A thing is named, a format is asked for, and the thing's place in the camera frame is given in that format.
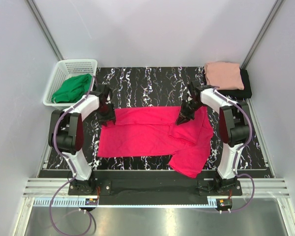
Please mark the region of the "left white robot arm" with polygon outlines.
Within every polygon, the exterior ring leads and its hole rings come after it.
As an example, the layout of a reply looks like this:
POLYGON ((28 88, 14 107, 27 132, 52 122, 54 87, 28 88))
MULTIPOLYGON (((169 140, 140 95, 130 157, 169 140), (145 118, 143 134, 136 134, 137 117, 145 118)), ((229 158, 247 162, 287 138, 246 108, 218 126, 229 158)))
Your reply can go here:
POLYGON ((95 91, 88 91, 72 106, 55 110, 51 114, 48 144, 67 162, 72 179, 70 188, 85 195, 97 192, 92 168, 83 153, 83 121, 96 112, 100 125, 116 123, 116 114, 108 85, 99 84, 95 91))

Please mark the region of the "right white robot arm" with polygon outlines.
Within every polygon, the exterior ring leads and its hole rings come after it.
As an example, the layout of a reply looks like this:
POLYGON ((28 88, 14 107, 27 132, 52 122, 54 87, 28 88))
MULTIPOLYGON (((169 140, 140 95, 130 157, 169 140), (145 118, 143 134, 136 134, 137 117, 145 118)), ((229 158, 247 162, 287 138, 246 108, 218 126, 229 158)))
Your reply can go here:
POLYGON ((223 142, 220 164, 215 176, 207 186, 199 186, 205 194, 229 195, 237 188, 237 165, 240 155, 253 134, 248 104, 228 99, 218 92, 217 87, 200 83, 189 83, 186 98, 182 101, 176 125, 187 123, 195 118, 201 107, 210 107, 219 115, 219 137, 223 142))

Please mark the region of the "red t-shirt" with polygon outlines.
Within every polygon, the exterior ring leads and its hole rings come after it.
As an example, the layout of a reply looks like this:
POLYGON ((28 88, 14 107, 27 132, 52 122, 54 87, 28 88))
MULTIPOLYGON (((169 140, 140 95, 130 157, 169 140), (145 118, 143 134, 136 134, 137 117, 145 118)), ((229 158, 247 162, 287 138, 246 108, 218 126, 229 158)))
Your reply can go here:
POLYGON ((116 122, 101 129, 98 156, 171 155, 172 169, 195 178, 210 156, 213 129, 206 107, 195 112, 194 120, 176 125, 179 111, 178 106, 116 109, 116 122))

